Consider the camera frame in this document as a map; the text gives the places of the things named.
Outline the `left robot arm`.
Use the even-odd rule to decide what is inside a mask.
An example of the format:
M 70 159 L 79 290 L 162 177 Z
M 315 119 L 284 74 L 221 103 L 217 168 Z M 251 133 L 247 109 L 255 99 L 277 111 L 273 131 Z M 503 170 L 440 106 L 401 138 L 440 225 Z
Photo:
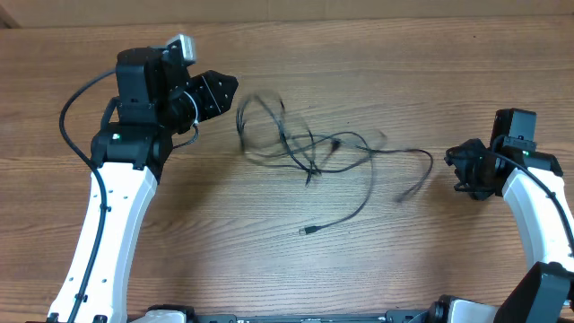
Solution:
M 135 247 L 174 135 L 227 112 L 238 80 L 213 70 L 190 76 L 183 40 L 120 52 L 110 99 L 81 159 L 91 170 L 88 208 L 72 264 L 49 322 L 124 322 Z

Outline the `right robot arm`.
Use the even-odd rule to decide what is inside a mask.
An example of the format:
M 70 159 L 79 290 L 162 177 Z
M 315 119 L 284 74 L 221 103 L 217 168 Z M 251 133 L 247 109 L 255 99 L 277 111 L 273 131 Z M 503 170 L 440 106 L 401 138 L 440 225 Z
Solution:
M 573 305 L 573 215 L 557 158 L 537 151 L 536 114 L 497 111 L 491 140 L 470 139 L 447 150 L 454 189 L 483 201 L 500 196 L 517 223 L 527 272 L 510 296 L 491 306 L 443 295 L 428 322 L 561 322 Z

